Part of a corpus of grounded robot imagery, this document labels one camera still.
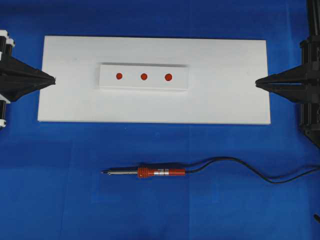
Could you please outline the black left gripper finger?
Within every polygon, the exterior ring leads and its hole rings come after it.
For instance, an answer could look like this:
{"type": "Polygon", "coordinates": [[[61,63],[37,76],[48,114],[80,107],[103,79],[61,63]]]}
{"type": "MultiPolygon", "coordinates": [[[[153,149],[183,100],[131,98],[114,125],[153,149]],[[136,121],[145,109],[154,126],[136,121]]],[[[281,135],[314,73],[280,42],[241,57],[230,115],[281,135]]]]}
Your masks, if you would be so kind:
{"type": "Polygon", "coordinates": [[[23,77],[23,76],[1,76],[0,94],[10,102],[16,102],[19,98],[37,90],[55,85],[54,77],[23,77]]]}
{"type": "Polygon", "coordinates": [[[1,55],[0,57],[0,72],[6,74],[7,76],[18,76],[18,77],[29,77],[29,78],[38,78],[42,80],[52,81],[53,83],[56,79],[37,69],[33,68],[24,62],[9,56],[1,55]]]}

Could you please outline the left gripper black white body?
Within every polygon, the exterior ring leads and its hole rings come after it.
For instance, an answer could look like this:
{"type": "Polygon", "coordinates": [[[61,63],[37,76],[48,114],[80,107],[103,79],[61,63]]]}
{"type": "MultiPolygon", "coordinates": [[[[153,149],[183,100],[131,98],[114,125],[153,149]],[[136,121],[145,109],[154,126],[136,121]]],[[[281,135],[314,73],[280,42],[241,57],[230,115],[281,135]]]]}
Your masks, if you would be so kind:
{"type": "MultiPolygon", "coordinates": [[[[9,33],[6,30],[0,30],[0,59],[7,54],[12,55],[12,50],[15,47],[15,41],[9,37],[9,33]]],[[[6,106],[11,102],[5,98],[2,94],[0,95],[0,127],[6,127],[6,106]]]]}

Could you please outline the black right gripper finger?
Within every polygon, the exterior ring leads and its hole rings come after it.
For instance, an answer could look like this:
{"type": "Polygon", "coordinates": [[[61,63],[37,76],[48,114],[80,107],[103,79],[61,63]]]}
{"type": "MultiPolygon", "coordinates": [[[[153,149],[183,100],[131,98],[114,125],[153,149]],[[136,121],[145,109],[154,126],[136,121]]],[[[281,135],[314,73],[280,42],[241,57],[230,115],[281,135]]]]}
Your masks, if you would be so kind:
{"type": "Polygon", "coordinates": [[[272,74],[255,81],[256,85],[260,84],[279,84],[279,83],[298,83],[305,78],[306,66],[300,65],[289,70],[272,74]]]}
{"type": "Polygon", "coordinates": [[[306,102],[306,88],[302,85],[256,83],[255,86],[294,103],[306,102]]]}

